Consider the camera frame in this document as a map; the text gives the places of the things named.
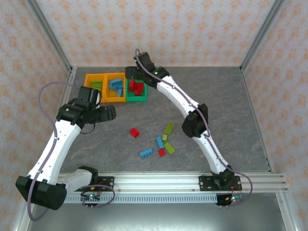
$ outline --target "black mounting plate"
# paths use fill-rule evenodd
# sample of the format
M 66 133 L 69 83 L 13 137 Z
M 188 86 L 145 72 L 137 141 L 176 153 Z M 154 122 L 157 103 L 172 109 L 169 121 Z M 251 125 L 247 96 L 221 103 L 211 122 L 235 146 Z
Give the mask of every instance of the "black mounting plate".
M 101 183 L 103 185 L 107 185 L 111 188 L 114 188 L 115 178 L 114 177 L 100 177 L 99 176 L 98 177 L 98 183 Z M 91 190 L 90 188 L 78 189 L 78 190 L 76 190 L 76 192 L 98 192 L 99 189 L 101 189 L 101 192 L 110 192 L 110 189 L 102 188 L 102 187 L 95 187 L 95 189 L 93 189 L 93 190 Z
M 200 191 L 232 191 L 231 185 L 237 186 L 242 190 L 241 178 L 239 176 L 233 176 L 229 185 L 219 187 L 215 184 L 213 176 L 199 176 Z

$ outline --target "patterned wallpaper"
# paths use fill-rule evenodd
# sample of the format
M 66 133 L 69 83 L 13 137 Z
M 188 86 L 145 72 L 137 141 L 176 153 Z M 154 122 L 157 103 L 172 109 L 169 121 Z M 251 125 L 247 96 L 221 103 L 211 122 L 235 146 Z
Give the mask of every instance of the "patterned wallpaper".
M 308 227 L 307 15 L 307 0 L 286 1 L 245 72 L 268 153 L 276 172 L 287 174 L 303 227 Z
M 274 0 L 38 0 L 71 65 L 239 66 Z
M 64 81 L 67 72 L 25 0 L 1 0 L 0 12 L 0 229 L 11 231 L 22 199 L 15 181 L 27 175 L 51 134 L 38 90 Z M 62 86 L 45 91 L 44 109 L 55 116 Z

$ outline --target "table surface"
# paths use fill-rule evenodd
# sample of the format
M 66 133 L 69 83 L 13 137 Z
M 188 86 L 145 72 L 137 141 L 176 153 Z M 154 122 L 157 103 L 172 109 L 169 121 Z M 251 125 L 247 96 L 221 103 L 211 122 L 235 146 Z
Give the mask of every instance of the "table surface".
M 209 110 L 209 126 L 216 146 L 234 170 L 268 171 L 264 150 L 253 112 L 237 67 L 169 67 L 175 82 L 195 101 Z M 123 67 L 79 67 L 74 85 L 82 86 L 87 73 L 124 72 Z M 72 89 L 70 99 L 78 90 Z M 87 135 L 73 142 L 61 172 L 75 171 L 86 165 L 105 171 L 210 171 L 199 146 L 182 131 L 184 118 L 176 106 L 159 91 L 149 88 L 148 101 L 112 103 L 116 119 L 96 125 Z M 171 122 L 174 129 L 168 141 L 173 155 L 158 155 L 156 137 L 164 134 Z M 134 139 L 129 131 L 136 128 Z M 86 125 L 83 132 L 90 131 Z M 140 152 L 152 148 L 142 159 Z
M 38 217 L 45 208 L 35 206 Z M 110 204 L 84 209 L 64 204 L 28 231 L 285 231 L 274 193 L 253 193 L 243 204 L 219 209 L 215 204 Z

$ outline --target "purple cable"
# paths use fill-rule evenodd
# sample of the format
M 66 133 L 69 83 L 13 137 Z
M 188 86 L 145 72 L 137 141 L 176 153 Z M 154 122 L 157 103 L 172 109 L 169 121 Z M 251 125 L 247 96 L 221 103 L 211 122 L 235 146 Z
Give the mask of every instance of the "purple cable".
M 56 125 L 55 123 L 53 122 L 53 120 L 45 113 L 45 111 L 43 110 L 42 108 L 42 105 L 40 103 L 40 96 L 43 92 L 43 90 L 50 86 L 50 85 L 53 85 L 53 84 L 64 84 L 64 85 L 68 85 L 70 87 L 74 87 L 74 88 L 79 88 L 77 86 L 74 86 L 72 84 L 69 84 L 69 83 L 65 83 L 65 82 L 60 82 L 60 81 L 55 81 L 55 82 L 50 82 L 46 85 L 44 85 L 38 92 L 38 105 L 39 105 L 39 108 L 40 110 L 43 112 L 43 114 L 45 115 L 45 117 L 50 121 L 50 123 L 52 124 L 52 127 L 53 127 L 53 132 L 54 132 L 54 140 L 53 140 L 53 143 L 52 143 L 52 146 L 51 146 L 51 149 L 48 153 L 48 155 L 46 156 L 46 158 L 44 159 L 43 163 L 41 164 L 41 166 L 39 167 L 38 169 L 38 172 L 36 173 L 36 175 L 34 176 L 32 182 L 31 182 L 31 185 L 30 185 L 30 189 L 29 189 L 29 193 L 28 193 L 28 198 L 27 198 L 27 210 L 28 210 L 28 215 L 30 217 L 30 219 L 32 221 L 37 221 L 39 219 L 41 219 L 48 211 L 48 209 L 46 209 L 38 218 L 35 218 L 31 212 L 31 197 L 32 197 L 32 192 L 33 192 L 33 188 L 34 188 L 34 185 L 35 185 L 35 182 L 37 181 L 38 177 L 39 177 L 39 174 L 40 172 L 42 171 L 42 169 L 44 168 L 45 164 L 47 163 L 49 157 L 51 156 L 55 146 L 56 146 L 56 143 L 57 143 L 57 137 L 58 137 L 58 132 L 57 132 L 57 128 L 56 128 Z
M 107 186 L 107 185 L 103 185 L 103 184 L 93 184 L 93 185 L 83 186 L 83 187 L 81 187 L 81 189 L 91 188 L 91 187 L 108 188 L 108 189 L 110 189 L 110 191 L 112 191 L 112 193 L 114 194 L 110 201 L 108 201 L 108 202 L 106 202 L 106 203 L 104 203 L 104 204 L 101 204 L 101 205 L 96 205 L 96 206 L 94 206 L 94 207 L 92 207 L 92 208 L 104 207 L 104 206 L 110 204 L 110 203 L 115 199 L 116 193 L 115 193 L 114 189 L 111 188 L 111 187 L 109 187 L 109 186 Z M 88 198 L 89 198 L 89 196 L 85 197 L 85 198 L 83 199 L 83 201 L 82 201 L 82 205 L 83 205 L 85 208 L 87 208 L 87 205 L 85 204 L 85 200 L 88 199 Z
M 217 159 L 221 162 L 221 164 L 222 164 L 227 170 L 229 170 L 229 171 L 231 171 L 231 172 L 233 172 L 233 173 L 235 173 L 235 174 L 242 175 L 243 177 L 246 177 L 246 178 L 248 179 L 248 181 L 249 181 L 249 183 L 250 183 L 250 192 L 249 192 L 248 196 L 247 196 L 245 199 L 243 199 L 242 201 L 240 201 L 240 202 L 238 202 L 238 203 L 236 203 L 236 204 L 234 204 L 234 205 L 230 205 L 229 207 L 237 206 L 237 205 L 239 205 L 239 204 L 245 202 L 245 201 L 251 196 L 252 190 L 253 190 L 253 185 L 252 185 L 252 181 L 250 180 L 250 178 L 249 178 L 247 175 L 245 175 L 244 173 L 236 172 L 236 171 L 234 171 L 233 169 L 229 168 L 227 165 L 225 165 L 225 163 L 220 159 L 218 153 L 216 152 L 215 148 L 213 147 L 213 144 L 212 144 L 211 140 L 209 139 L 209 138 L 211 137 L 210 129 L 209 129 L 209 127 L 208 127 L 208 124 L 207 124 L 206 119 L 205 119 L 205 117 L 203 116 L 202 112 L 201 112 L 195 105 L 193 105 L 192 103 L 190 103 L 190 101 L 189 101 L 189 99 L 186 97 L 186 95 L 185 95 L 182 91 L 180 91 L 177 87 L 173 86 L 171 83 L 168 83 L 168 82 L 165 81 L 164 79 L 158 78 L 157 76 L 155 76 L 155 75 L 153 75 L 151 72 L 149 72 L 149 71 L 142 65 L 142 63 L 140 62 L 139 57 L 138 57 L 138 54 L 139 54 L 139 53 L 140 53 L 140 50 L 137 48 L 137 49 L 135 50 L 135 57 L 136 57 L 136 60 L 137 60 L 138 64 L 139 64 L 140 67 L 145 71 L 145 73 L 147 73 L 148 75 L 150 75 L 151 77 L 153 77 L 153 78 L 156 79 L 157 81 L 163 82 L 163 83 L 167 84 L 168 86 L 174 88 L 178 93 L 181 94 L 181 96 L 183 96 L 183 98 L 187 101 L 187 103 L 189 103 L 189 104 L 199 113 L 199 115 L 201 116 L 201 118 L 202 118 L 202 120 L 203 120 L 203 123 L 204 123 L 204 125 L 205 125 L 205 128 L 206 128 L 206 130 L 207 130 L 207 132 L 208 132 L 208 135 L 205 134 L 204 136 L 206 137 L 206 140 L 207 140 L 207 141 L 209 142 L 209 144 L 211 145 L 211 147 L 212 147 L 212 149 L 213 149 L 213 151 L 214 151 L 214 153 L 215 153 L 215 156 L 216 156 Z

